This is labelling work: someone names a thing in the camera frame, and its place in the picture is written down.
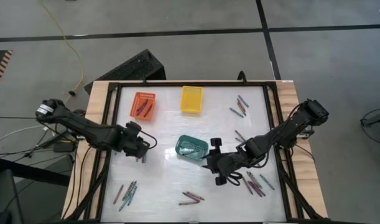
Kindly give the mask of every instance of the white cable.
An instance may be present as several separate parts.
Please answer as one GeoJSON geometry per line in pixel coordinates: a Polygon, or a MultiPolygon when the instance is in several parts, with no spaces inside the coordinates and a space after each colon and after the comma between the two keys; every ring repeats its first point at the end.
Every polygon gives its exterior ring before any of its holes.
{"type": "Polygon", "coordinates": [[[8,137],[8,136],[10,136],[12,134],[19,133],[21,131],[25,131],[25,130],[28,130],[28,129],[41,128],[41,127],[43,127],[43,125],[38,125],[38,126],[33,126],[33,127],[28,127],[28,128],[23,128],[23,129],[20,129],[20,130],[17,130],[17,131],[13,131],[13,132],[11,132],[11,133],[9,133],[9,134],[1,137],[0,141],[2,141],[3,139],[5,139],[6,137],[8,137]]]}

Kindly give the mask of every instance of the wooden table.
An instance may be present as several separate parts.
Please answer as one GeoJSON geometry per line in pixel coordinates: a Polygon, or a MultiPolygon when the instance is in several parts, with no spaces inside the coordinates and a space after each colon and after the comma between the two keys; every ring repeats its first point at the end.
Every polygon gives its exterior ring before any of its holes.
{"type": "MultiPolygon", "coordinates": [[[[88,103],[88,108],[86,111],[86,118],[90,119],[96,123],[101,123],[102,117],[103,117],[103,111],[104,111],[104,106],[106,103],[106,95],[107,95],[107,89],[109,82],[117,82],[117,81],[97,81],[94,82],[93,84],[93,89],[91,91],[89,103],[88,103]]],[[[120,81],[122,83],[129,83],[129,82],[139,82],[139,81],[120,81]]],[[[235,82],[232,80],[227,80],[227,81],[222,81],[222,80],[202,80],[202,81],[165,81],[165,82],[235,82]]],[[[276,81],[277,84],[277,91],[279,95],[279,100],[280,100],[280,105],[281,105],[281,110],[282,110],[282,115],[284,119],[288,116],[290,111],[298,105],[299,101],[297,98],[296,94],[296,89],[293,81],[276,81]]],[[[111,106],[109,110],[109,115],[108,115],[108,122],[111,122],[112,119],[112,108],[114,104],[114,95],[111,98],[111,106]]],[[[272,94],[270,94],[271,98],[271,107],[273,110],[273,117],[274,117],[274,122],[276,125],[278,125],[278,117],[275,105],[274,105],[274,100],[272,100],[272,94]]],[[[308,143],[308,140],[301,140],[298,139],[299,146],[305,148],[307,151],[311,152],[310,144],[308,143]]],[[[91,179],[91,173],[92,173],[92,168],[93,168],[93,163],[95,161],[95,155],[96,155],[96,150],[90,150],[88,154],[86,155],[86,158],[83,158],[85,155],[85,152],[88,149],[88,144],[87,142],[81,142],[79,143],[78,150],[77,150],[77,157],[76,161],[78,163],[76,164],[75,170],[75,189],[72,192],[73,188],[73,175],[71,175],[71,182],[68,187],[67,191],[67,196],[65,198],[65,204],[63,211],[65,212],[67,210],[69,201],[71,199],[72,193],[73,193],[73,198],[71,205],[68,208],[68,212],[66,214],[66,217],[69,216],[72,211],[76,208],[76,204],[80,203],[82,198],[86,195],[88,189],[89,189],[89,184],[90,184],[90,179],[91,179]],[[81,163],[83,162],[83,172],[81,174],[81,187],[80,189],[78,188],[79,186],[79,176],[80,176],[80,168],[81,168],[81,163]]],[[[297,179],[297,185],[300,190],[300,192],[303,194],[303,196],[306,198],[306,200],[309,202],[309,204],[316,210],[317,213],[319,213],[323,217],[327,217],[327,210],[325,208],[324,200],[322,197],[321,193],[321,188],[320,188],[320,183],[318,181],[318,175],[317,171],[315,170],[315,165],[313,159],[308,155],[306,152],[303,152],[303,150],[294,147],[294,154],[292,156],[293,164],[294,164],[294,170],[295,170],[295,176],[297,179]]],[[[101,170],[103,166],[104,159],[100,160],[101,164],[99,166],[99,171],[101,170]]],[[[288,191],[288,196],[289,196],[289,203],[290,203],[290,210],[293,218],[297,218],[297,212],[296,212],[296,206],[295,206],[295,200],[292,195],[292,192],[290,189],[287,187],[288,191]]],[[[90,212],[90,218],[95,218],[96,216],[96,208],[98,204],[98,196],[100,193],[100,188],[99,190],[95,193],[93,197],[93,203],[91,206],[91,212],[90,212]]]]}

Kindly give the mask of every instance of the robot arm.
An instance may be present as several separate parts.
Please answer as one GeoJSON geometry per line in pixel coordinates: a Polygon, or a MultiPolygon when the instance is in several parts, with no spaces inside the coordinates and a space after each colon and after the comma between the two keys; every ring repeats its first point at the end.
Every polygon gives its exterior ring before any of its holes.
{"type": "Polygon", "coordinates": [[[130,122],[126,128],[120,125],[100,125],[72,113],[61,100],[44,100],[35,112],[36,120],[43,124],[62,124],[86,138],[89,145],[99,150],[115,150],[126,156],[143,157],[150,144],[137,136],[141,127],[130,122]]]}
{"type": "Polygon", "coordinates": [[[227,177],[242,167],[257,167],[270,148],[274,144],[282,147],[293,147],[296,143],[296,135],[307,126],[319,126],[327,121],[329,113],[317,100],[307,100],[297,105],[290,113],[288,119],[278,127],[269,131],[263,136],[256,136],[236,146],[237,152],[220,153],[221,139],[211,139],[211,150],[206,156],[207,166],[212,173],[219,173],[216,178],[216,185],[226,183],[227,177]]]}

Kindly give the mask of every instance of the gray floor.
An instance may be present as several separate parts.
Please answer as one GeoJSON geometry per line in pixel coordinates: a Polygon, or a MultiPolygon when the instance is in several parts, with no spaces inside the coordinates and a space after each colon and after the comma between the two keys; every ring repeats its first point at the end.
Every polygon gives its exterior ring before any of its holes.
{"type": "MultiPolygon", "coordinates": [[[[262,3],[269,27],[380,24],[380,1],[262,3]]],[[[254,1],[46,0],[45,4],[69,35],[261,27],[254,1]]],[[[0,1],[0,37],[46,35],[60,34],[37,1],[0,1]]],[[[301,100],[317,99],[331,114],[311,138],[329,217],[380,223],[380,144],[368,139],[359,126],[365,113],[380,108],[380,29],[272,33],[271,39],[281,77],[295,80],[301,100]]],[[[240,70],[249,79],[273,79],[262,33],[70,42],[85,63],[85,83],[144,49],[165,65],[169,80],[235,79],[240,70]]],[[[0,43],[0,50],[14,51],[0,84],[0,116],[33,116],[41,100],[64,99],[80,78],[78,60],[62,41],[6,42],[0,43]]],[[[87,101],[80,91],[69,107],[85,109],[87,101]]],[[[35,121],[0,119],[0,137],[33,125],[35,121]]],[[[372,133],[377,138],[379,128],[372,133]]],[[[39,128],[11,136],[0,142],[0,152],[30,148],[41,134],[39,128]]],[[[39,153],[20,162],[55,156],[39,153]]]]}

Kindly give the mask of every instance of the yellow cable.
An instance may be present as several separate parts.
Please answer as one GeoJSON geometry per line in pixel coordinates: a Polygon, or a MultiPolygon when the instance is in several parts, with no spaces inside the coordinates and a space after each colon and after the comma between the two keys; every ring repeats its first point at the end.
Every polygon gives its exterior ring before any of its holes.
{"type": "MultiPolygon", "coordinates": [[[[53,14],[47,9],[47,7],[45,6],[45,4],[43,3],[43,0],[39,0],[39,3],[46,10],[46,12],[50,16],[50,18],[52,18],[52,20],[55,23],[55,25],[60,29],[60,32],[63,35],[65,44],[67,46],[69,46],[75,52],[76,56],[78,57],[78,60],[80,62],[80,67],[82,69],[82,76],[80,77],[80,80],[79,80],[78,84],[76,84],[76,87],[72,90],[72,91],[76,91],[76,89],[80,86],[80,83],[83,81],[83,78],[85,77],[85,67],[83,66],[82,59],[80,58],[78,52],[70,45],[70,43],[68,43],[68,40],[65,37],[63,29],[61,28],[60,24],[57,22],[56,18],[53,16],[53,14]]],[[[65,104],[67,104],[67,102],[70,99],[70,97],[71,97],[71,95],[68,95],[67,99],[64,102],[65,104]]]]}

